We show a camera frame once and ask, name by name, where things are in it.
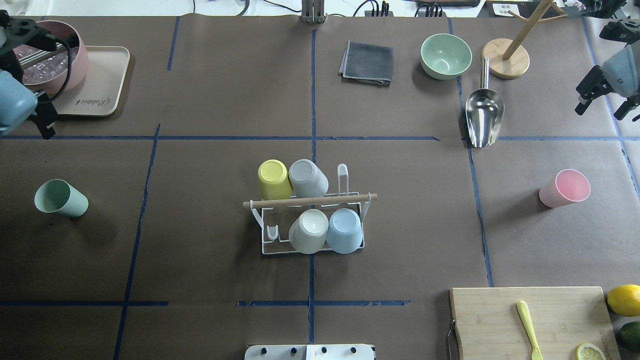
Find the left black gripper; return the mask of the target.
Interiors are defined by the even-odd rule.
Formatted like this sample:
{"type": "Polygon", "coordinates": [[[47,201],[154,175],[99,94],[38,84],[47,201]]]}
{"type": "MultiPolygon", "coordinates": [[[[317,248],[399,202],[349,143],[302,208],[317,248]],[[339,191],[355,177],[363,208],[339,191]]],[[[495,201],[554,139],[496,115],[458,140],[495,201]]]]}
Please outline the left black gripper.
{"type": "Polygon", "coordinates": [[[30,115],[30,121],[37,127],[42,139],[51,139],[56,134],[53,125],[58,120],[58,112],[46,92],[39,91],[35,97],[38,103],[30,115]]]}

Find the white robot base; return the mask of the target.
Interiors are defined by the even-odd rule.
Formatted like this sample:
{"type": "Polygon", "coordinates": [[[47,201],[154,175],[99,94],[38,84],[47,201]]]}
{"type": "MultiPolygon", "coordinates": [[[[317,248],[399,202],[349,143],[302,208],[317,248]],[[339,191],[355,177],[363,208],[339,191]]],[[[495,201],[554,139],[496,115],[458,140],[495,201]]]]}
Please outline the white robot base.
{"type": "Polygon", "coordinates": [[[375,347],[346,344],[258,344],[249,346],[245,360],[375,360],[375,347]]]}

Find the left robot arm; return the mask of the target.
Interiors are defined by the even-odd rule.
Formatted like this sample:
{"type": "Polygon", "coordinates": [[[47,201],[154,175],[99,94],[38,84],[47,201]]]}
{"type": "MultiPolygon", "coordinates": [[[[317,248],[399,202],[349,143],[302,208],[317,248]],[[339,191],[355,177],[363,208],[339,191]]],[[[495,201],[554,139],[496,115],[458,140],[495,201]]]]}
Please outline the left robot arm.
{"type": "Polygon", "coordinates": [[[55,135],[53,123],[58,113],[43,90],[31,91],[22,82],[23,67],[14,52],[28,45],[53,53],[59,42],[49,30],[39,27],[30,19],[15,19],[7,10],[1,10],[0,48],[0,127],[2,136],[13,132],[25,121],[32,121],[42,138],[55,135]]]}

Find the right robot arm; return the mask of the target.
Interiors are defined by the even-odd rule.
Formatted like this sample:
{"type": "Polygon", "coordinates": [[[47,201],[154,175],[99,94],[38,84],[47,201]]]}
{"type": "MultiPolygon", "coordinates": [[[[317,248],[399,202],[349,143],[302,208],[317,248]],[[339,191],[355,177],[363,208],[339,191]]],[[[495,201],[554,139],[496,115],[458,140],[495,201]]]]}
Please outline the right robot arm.
{"type": "Polygon", "coordinates": [[[625,46],[602,65],[593,66],[579,82],[576,87],[579,103],[574,111],[582,116],[593,100],[615,93],[626,98],[614,113],[614,117],[621,121],[630,111],[637,109],[640,102],[639,21],[626,18],[610,21],[602,28],[599,37],[625,43],[625,46]]]}

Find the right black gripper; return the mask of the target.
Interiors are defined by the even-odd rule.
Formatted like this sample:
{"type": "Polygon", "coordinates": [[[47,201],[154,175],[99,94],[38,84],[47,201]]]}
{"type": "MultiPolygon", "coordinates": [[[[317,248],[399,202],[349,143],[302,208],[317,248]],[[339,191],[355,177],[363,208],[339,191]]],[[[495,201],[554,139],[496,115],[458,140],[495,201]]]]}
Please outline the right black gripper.
{"type": "MultiPolygon", "coordinates": [[[[579,116],[582,116],[585,113],[593,100],[596,100],[601,96],[605,96],[613,92],[622,95],[621,89],[615,89],[610,80],[606,78],[602,66],[599,66],[598,64],[595,64],[581,80],[576,87],[576,91],[578,91],[579,96],[578,105],[576,105],[574,111],[579,116]]],[[[630,111],[637,109],[639,106],[638,91],[633,95],[624,96],[624,98],[625,101],[614,112],[614,118],[618,121],[623,120],[630,111]]]]}

